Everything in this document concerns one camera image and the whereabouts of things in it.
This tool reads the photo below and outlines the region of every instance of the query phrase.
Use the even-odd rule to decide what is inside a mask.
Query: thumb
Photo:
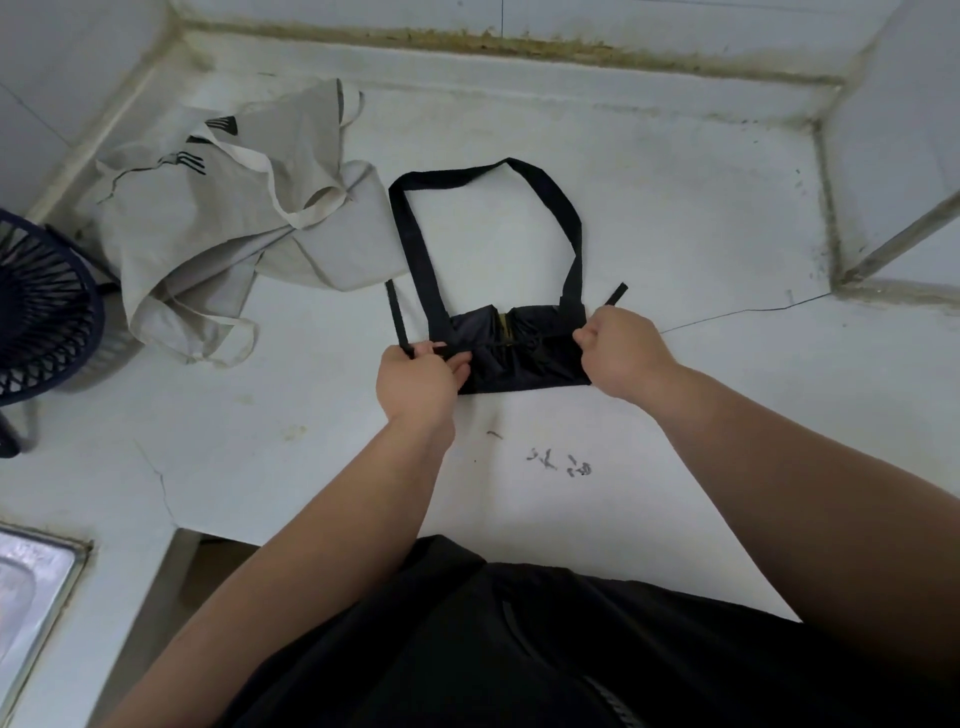
[[[588,328],[578,328],[573,332],[573,340],[577,342],[582,350],[586,351],[587,349],[592,349],[593,345],[596,344],[597,335],[595,331],[591,331]]]

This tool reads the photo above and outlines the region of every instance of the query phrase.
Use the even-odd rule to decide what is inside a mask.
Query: stainless steel sink
[[[85,559],[81,545],[0,526],[0,725]]]

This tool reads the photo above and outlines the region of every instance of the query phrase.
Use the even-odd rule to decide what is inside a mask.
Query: person's right arm
[[[574,333],[590,380],[649,413],[800,618],[960,684],[960,499],[676,362],[611,306]]]

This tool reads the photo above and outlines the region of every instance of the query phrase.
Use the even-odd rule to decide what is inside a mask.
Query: person's right hand
[[[625,308],[600,306],[573,340],[584,350],[584,371],[598,389],[644,409],[663,378],[683,370],[653,322]]]

